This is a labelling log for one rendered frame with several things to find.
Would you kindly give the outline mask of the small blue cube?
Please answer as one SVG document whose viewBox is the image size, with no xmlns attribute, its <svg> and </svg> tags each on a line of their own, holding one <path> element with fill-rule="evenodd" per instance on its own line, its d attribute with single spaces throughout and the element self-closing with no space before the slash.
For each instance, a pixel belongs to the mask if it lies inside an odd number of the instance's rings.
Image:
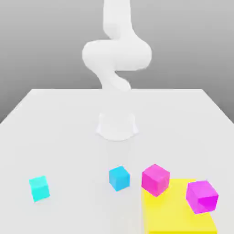
<svg viewBox="0 0 234 234">
<path fill-rule="evenodd" d="M 123 167 L 119 166 L 109 171 L 109 183 L 115 191 L 120 191 L 130 186 L 130 174 Z"/>
</svg>

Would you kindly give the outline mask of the small pink cube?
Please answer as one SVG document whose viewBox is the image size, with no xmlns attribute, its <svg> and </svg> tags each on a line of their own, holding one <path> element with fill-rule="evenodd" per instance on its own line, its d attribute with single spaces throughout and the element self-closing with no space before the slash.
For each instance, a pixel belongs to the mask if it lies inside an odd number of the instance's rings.
<svg viewBox="0 0 234 234">
<path fill-rule="evenodd" d="M 153 164 L 142 172 L 141 187 L 157 197 L 169 186 L 170 172 Z"/>
</svg>

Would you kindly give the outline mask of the small cyan cube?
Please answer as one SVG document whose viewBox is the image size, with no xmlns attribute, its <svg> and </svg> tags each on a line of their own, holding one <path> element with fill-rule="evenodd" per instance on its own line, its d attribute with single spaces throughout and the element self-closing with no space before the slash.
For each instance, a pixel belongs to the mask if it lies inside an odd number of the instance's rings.
<svg viewBox="0 0 234 234">
<path fill-rule="evenodd" d="M 50 197 L 46 176 L 30 179 L 29 184 L 34 202 Z"/>
</svg>

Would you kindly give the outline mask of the small magenta cube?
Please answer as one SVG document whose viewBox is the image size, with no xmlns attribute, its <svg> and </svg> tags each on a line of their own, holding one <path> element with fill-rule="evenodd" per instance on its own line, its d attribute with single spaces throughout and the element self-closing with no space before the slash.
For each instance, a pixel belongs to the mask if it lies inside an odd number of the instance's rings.
<svg viewBox="0 0 234 234">
<path fill-rule="evenodd" d="M 216 209 L 218 193 L 208 181 L 188 182 L 186 200 L 195 214 Z"/>
</svg>

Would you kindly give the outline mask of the large yellow box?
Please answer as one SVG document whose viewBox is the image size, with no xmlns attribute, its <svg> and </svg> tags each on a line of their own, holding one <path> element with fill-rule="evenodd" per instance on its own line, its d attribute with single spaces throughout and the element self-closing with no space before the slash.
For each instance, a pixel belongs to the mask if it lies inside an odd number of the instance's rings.
<svg viewBox="0 0 234 234">
<path fill-rule="evenodd" d="M 195 214 L 186 200 L 194 179 L 171 179 L 158 197 L 141 189 L 144 234 L 218 234 L 210 213 Z"/>
</svg>

